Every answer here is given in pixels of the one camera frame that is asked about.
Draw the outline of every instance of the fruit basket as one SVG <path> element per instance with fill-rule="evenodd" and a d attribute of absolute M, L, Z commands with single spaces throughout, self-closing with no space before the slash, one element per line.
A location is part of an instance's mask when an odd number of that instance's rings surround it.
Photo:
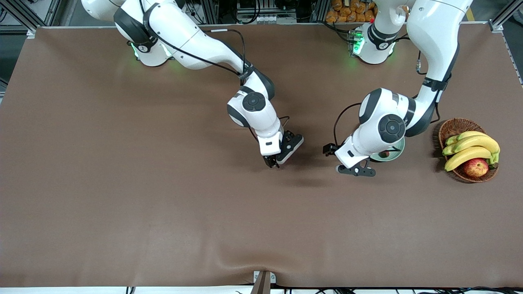
<path fill-rule="evenodd" d="M 441 149 L 443 150 L 445 148 L 445 142 L 448 138 L 466 131 L 478 131 L 486 134 L 485 130 L 472 120 L 468 120 L 465 118 L 449 119 L 446 122 L 444 122 L 439 129 L 438 136 L 439 145 L 441 146 Z M 482 183 L 492 179 L 497 174 L 498 169 L 499 167 L 490 168 L 488 172 L 481 177 L 471 177 L 467 175 L 463 170 L 462 165 L 453 169 L 452 171 L 455 173 L 456 176 L 458 176 L 460 179 L 466 182 Z"/>

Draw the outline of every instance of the bunch of bananas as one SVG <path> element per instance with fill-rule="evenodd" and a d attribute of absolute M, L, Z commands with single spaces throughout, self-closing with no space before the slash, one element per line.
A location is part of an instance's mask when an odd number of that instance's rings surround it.
<path fill-rule="evenodd" d="M 450 137 L 443 149 L 443 155 L 453 155 L 445 164 L 447 172 L 460 166 L 462 163 L 474 159 L 486 159 L 489 165 L 499 161 L 499 144 L 484 133 L 467 131 Z"/>

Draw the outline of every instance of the apple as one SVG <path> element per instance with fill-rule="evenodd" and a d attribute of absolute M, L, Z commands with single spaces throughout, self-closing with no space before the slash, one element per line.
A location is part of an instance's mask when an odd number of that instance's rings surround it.
<path fill-rule="evenodd" d="M 389 152 L 387 150 L 378 153 L 378 156 L 381 157 L 381 158 L 387 158 L 387 157 L 389 157 L 389 155 L 390 154 L 389 154 Z"/>
<path fill-rule="evenodd" d="M 463 164 L 463 170 L 467 175 L 478 178 L 488 172 L 488 164 L 483 158 L 474 158 Z"/>

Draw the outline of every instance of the brown fabric surface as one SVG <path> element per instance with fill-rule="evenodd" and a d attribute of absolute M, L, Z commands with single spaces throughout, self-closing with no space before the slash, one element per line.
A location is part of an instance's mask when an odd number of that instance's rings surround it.
<path fill-rule="evenodd" d="M 228 117 L 234 75 L 145 67 L 115 29 L 26 41 L 0 107 L 0 286 L 244 284 L 259 269 L 300 287 L 523 286 L 523 91 L 500 34 L 461 26 L 441 99 L 443 120 L 502 147 L 492 181 L 462 184 L 433 156 L 433 125 L 374 178 L 321 154 L 345 106 L 418 92 L 410 42 L 372 66 L 323 26 L 236 28 L 305 136 L 281 169 Z M 339 139 L 356 125 L 351 109 Z"/>

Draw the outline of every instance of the green bowl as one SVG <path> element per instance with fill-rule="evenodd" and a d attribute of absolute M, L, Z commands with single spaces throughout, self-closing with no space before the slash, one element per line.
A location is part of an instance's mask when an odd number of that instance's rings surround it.
<path fill-rule="evenodd" d="M 387 162 L 400 157 L 400 155 L 403 153 L 403 150 L 405 149 L 405 137 L 401 138 L 401 140 L 398 143 L 396 143 L 394 147 L 398 148 L 400 151 L 395 151 L 393 148 L 389 148 L 387 149 L 387 151 L 389 152 L 388 157 L 382 158 L 380 157 L 379 153 L 374 153 L 370 156 L 370 159 L 379 162 Z"/>

